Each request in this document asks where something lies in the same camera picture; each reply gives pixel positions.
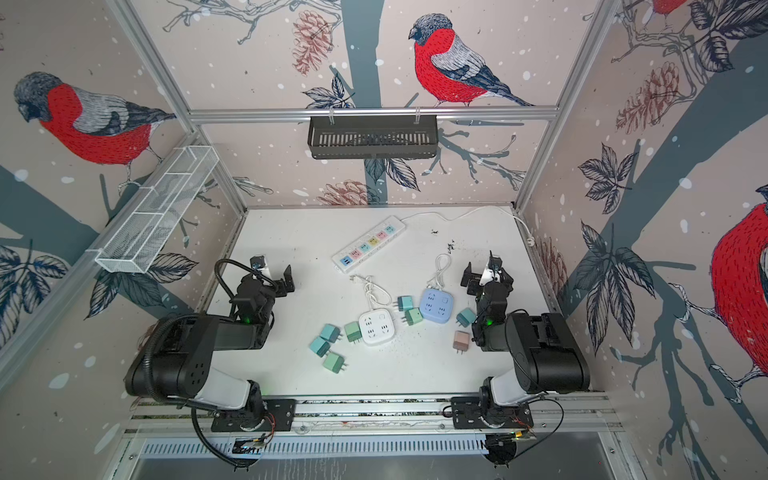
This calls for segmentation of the pink USB charger plug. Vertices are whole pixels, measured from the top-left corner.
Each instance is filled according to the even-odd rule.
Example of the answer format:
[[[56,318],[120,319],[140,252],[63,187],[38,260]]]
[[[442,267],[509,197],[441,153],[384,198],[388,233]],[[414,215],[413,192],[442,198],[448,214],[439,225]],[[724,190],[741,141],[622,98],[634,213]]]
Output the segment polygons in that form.
[[[469,350],[471,345],[471,336],[467,331],[457,330],[454,333],[452,348],[459,354],[464,354]]]

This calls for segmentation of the white multicolour power strip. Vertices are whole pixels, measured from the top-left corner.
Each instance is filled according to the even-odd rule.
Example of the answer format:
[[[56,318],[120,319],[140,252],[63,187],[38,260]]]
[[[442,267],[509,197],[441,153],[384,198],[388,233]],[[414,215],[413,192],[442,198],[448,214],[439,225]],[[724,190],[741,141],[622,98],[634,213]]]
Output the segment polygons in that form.
[[[387,217],[331,257],[333,265],[347,274],[404,233],[406,224],[395,216]]]

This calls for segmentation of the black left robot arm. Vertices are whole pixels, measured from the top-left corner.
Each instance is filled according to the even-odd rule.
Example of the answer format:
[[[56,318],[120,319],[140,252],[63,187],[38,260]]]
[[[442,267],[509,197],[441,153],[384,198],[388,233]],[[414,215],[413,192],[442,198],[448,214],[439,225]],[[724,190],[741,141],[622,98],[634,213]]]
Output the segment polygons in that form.
[[[190,411],[198,440],[234,470],[249,470],[279,432],[290,431],[297,402],[265,398],[254,380],[213,365],[217,351],[259,350],[266,344],[277,299],[294,292],[292,270],[272,279],[264,257],[249,264],[236,289],[226,287],[228,315],[169,315],[157,322],[125,377],[126,392]]]

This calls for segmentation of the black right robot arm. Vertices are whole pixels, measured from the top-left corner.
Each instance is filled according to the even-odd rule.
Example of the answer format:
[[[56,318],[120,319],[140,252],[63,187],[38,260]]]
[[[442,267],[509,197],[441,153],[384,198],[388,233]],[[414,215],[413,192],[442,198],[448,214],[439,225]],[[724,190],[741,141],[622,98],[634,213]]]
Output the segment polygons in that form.
[[[587,362],[561,314],[508,309],[514,279],[501,258],[491,255],[481,273],[468,265],[461,286],[476,302],[467,323],[470,339],[486,353],[509,354],[513,362],[511,370],[486,378],[479,388],[480,420],[492,428],[521,425],[523,407],[546,393],[589,389]]]

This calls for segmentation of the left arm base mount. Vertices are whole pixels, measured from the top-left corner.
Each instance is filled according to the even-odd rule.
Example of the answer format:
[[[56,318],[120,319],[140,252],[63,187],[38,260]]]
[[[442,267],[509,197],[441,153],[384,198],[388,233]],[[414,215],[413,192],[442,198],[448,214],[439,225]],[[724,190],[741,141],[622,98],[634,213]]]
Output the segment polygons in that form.
[[[291,430],[297,401],[267,398],[249,401],[239,410],[223,410],[214,414],[211,431],[215,433],[288,432]]]

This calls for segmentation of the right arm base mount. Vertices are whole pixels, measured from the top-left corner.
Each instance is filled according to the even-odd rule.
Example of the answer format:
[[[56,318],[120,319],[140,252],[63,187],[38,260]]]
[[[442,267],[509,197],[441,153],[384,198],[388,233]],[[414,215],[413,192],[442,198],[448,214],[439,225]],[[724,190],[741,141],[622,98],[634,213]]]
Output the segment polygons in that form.
[[[450,399],[450,415],[457,430],[516,429],[530,430],[533,420],[526,404],[498,406],[479,396],[455,396]]]

